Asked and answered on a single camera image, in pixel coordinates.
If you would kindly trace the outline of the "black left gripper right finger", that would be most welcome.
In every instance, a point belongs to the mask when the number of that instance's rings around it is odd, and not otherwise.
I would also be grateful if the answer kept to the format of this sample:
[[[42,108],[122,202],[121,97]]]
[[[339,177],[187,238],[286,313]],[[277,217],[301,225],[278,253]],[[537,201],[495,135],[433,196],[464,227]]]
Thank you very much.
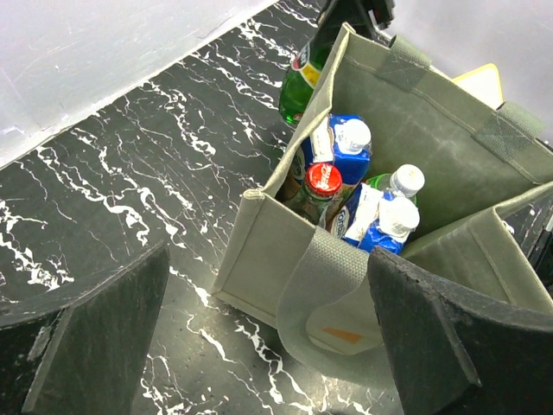
[[[368,281],[406,414],[550,414],[552,318],[386,251]]]

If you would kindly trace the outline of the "green glass bottle gold cap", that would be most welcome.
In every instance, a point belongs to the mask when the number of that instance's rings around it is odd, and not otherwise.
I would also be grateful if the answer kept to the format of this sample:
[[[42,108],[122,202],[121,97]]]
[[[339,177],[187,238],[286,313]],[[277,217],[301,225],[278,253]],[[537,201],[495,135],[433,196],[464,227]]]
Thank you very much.
[[[316,34],[290,62],[278,103],[278,111],[289,125],[296,125],[301,120],[340,27],[340,18],[332,18],[329,10],[322,13]]]

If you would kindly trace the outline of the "dark cola bottle red label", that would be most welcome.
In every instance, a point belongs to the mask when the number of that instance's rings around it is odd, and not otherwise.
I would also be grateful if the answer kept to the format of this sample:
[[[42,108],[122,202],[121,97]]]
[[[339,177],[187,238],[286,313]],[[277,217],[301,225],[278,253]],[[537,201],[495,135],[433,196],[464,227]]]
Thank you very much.
[[[311,165],[296,194],[283,204],[315,226],[324,227],[327,208],[342,186],[339,170],[331,163]]]

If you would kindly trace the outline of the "blue red juice carton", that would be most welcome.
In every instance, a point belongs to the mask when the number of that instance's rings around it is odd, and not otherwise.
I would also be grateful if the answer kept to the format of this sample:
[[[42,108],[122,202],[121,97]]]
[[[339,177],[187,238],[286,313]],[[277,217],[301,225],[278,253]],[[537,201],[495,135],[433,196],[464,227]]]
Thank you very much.
[[[419,222],[419,210],[412,201],[403,197],[388,201],[381,191],[362,183],[327,230],[362,251],[380,246],[399,254]]]

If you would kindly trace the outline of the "Fontana pineapple juice carton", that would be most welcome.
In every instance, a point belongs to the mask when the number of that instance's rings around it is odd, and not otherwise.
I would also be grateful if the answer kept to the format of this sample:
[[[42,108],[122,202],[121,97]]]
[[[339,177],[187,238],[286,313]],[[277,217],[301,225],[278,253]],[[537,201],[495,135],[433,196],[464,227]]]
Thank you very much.
[[[297,149],[283,185],[288,200],[301,187],[308,167],[331,163],[342,177],[340,192],[332,203],[342,205],[367,174],[372,158],[372,133],[358,115],[329,114],[305,138]]]

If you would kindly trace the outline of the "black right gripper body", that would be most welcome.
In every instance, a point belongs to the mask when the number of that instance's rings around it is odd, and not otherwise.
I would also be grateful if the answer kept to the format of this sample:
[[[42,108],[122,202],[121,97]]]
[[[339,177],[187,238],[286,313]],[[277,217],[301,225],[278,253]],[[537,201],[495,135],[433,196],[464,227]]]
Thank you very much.
[[[393,0],[332,0],[323,6],[317,20],[317,35],[334,38],[343,22],[357,34],[376,39],[380,30],[387,29],[394,19]]]

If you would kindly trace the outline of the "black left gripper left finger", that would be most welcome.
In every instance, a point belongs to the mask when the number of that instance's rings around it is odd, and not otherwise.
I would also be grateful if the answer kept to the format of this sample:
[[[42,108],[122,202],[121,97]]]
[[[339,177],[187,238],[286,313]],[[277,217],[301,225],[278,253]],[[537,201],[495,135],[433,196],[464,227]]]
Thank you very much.
[[[116,270],[1,305],[3,414],[128,414],[168,282],[161,241]]]

